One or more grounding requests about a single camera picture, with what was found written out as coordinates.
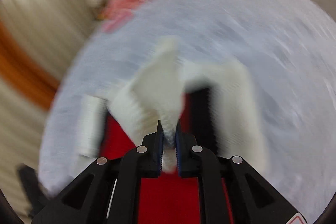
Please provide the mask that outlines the orange curtain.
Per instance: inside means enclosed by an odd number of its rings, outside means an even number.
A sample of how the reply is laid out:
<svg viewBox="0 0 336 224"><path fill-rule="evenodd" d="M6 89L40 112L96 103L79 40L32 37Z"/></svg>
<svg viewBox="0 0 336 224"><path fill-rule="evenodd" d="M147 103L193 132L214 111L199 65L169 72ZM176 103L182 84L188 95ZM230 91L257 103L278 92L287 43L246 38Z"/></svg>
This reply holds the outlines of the orange curtain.
<svg viewBox="0 0 336 224"><path fill-rule="evenodd" d="M1 25L1 76L32 103L49 110L60 81L47 73Z"/></svg>

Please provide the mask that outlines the white knit sweater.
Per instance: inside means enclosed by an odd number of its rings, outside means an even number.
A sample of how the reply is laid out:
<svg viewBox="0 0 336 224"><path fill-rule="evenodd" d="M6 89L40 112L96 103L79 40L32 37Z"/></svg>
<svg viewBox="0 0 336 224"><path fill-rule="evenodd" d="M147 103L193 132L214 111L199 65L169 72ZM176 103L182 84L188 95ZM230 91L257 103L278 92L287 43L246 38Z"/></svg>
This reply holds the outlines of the white knit sweater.
<svg viewBox="0 0 336 224"><path fill-rule="evenodd" d="M207 108L215 126L219 155L239 155L264 173L268 166L267 149L255 86L247 68L236 59L222 64L178 64L172 37L162 39L151 60L124 86L111 89L105 98L83 98L73 173L79 174L98 157L106 112L135 145L140 145L143 137L161 123L162 169L173 172L177 166L175 128L186 106L183 95L205 85L211 87Z"/></svg>

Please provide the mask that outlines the grey butterfly bed cover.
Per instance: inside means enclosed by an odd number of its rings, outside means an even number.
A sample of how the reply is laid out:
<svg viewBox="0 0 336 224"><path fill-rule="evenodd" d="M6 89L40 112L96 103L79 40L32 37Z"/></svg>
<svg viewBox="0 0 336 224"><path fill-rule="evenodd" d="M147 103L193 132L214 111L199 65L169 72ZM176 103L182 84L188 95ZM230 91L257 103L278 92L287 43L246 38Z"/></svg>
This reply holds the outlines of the grey butterfly bed cover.
<svg viewBox="0 0 336 224"><path fill-rule="evenodd" d="M52 105L42 185L56 194L71 179L84 96L111 96L165 35L178 41L183 73L213 76L230 59L248 68L269 150L262 174L314 223L335 193L335 21L310 0L154 0L115 32L96 31Z"/></svg>

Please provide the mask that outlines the cream pleated curtain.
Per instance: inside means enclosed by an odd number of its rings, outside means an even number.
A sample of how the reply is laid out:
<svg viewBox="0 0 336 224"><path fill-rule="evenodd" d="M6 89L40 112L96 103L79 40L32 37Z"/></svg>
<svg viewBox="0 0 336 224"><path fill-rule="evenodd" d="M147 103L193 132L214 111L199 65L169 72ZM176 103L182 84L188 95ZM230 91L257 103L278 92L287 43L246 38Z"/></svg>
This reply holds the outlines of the cream pleated curtain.
<svg viewBox="0 0 336 224"><path fill-rule="evenodd" d="M93 30L93 14L86 0L1 0L1 25L33 61L61 81ZM1 76L1 190L21 217L30 206L17 168L38 167L47 114Z"/></svg>

